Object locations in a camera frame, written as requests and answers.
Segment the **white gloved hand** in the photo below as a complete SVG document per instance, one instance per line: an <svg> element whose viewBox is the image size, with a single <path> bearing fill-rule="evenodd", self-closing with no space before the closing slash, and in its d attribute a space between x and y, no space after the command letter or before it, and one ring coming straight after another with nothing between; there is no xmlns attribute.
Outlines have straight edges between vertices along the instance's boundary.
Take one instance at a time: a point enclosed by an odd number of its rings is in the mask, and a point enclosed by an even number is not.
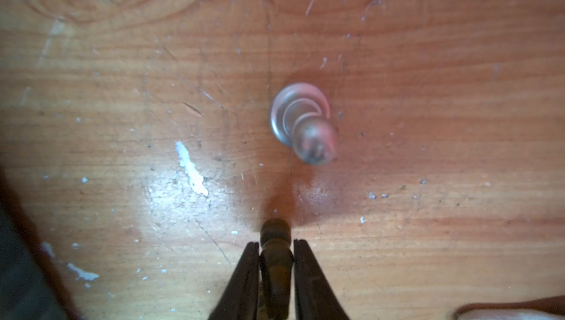
<svg viewBox="0 0 565 320"><path fill-rule="evenodd" d="M458 315L457 320L565 320L565 317L531 309L477 309Z"/></svg>

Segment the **teal plastic storage box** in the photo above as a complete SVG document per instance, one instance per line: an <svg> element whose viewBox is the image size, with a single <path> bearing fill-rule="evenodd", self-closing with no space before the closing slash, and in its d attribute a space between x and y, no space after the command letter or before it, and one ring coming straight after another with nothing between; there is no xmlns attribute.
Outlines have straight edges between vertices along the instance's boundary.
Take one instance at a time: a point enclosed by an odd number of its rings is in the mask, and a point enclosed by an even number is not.
<svg viewBox="0 0 565 320"><path fill-rule="evenodd" d="M67 318L4 208L1 209L1 318Z"/></svg>

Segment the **silver chess piece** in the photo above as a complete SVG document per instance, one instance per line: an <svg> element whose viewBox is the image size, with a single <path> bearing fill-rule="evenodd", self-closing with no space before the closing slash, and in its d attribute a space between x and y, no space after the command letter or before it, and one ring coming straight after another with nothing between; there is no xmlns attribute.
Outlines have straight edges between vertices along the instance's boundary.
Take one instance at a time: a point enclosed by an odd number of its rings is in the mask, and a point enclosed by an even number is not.
<svg viewBox="0 0 565 320"><path fill-rule="evenodd" d="M269 121L275 137L312 166L337 157L337 130L325 94L310 83L294 83L274 98Z"/></svg>

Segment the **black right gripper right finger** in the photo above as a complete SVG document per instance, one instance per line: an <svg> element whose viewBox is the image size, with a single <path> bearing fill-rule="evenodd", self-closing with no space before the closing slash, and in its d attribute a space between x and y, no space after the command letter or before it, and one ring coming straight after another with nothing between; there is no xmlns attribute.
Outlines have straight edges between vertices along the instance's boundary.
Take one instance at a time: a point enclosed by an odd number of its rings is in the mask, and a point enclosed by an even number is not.
<svg viewBox="0 0 565 320"><path fill-rule="evenodd" d="M340 305L310 245L294 240L296 318L300 320L350 318Z"/></svg>

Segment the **dark bronze chess piece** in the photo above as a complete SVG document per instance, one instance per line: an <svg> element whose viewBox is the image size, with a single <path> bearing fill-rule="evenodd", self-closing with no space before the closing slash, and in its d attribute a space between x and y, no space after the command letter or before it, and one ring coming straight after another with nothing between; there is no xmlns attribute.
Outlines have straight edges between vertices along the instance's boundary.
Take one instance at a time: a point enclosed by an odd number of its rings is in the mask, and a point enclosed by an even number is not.
<svg viewBox="0 0 565 320"><path fill-rule="evenodd" d="M260 271L269 319L287 319L291 299L291 229L283 219L270 219L260 232Z"/></svg>

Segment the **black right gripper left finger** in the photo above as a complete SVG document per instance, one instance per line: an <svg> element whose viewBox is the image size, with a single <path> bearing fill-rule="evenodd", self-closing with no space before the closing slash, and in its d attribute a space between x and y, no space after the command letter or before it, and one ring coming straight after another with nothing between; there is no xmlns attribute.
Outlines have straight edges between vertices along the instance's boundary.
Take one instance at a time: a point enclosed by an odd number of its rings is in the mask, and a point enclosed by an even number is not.
<svg viewBox="0 0 565 320"><path fill-rule="evenodd" d="M209 320L254 320L257 318L259 289L259 243L244 249L231 279Z"/></svg>

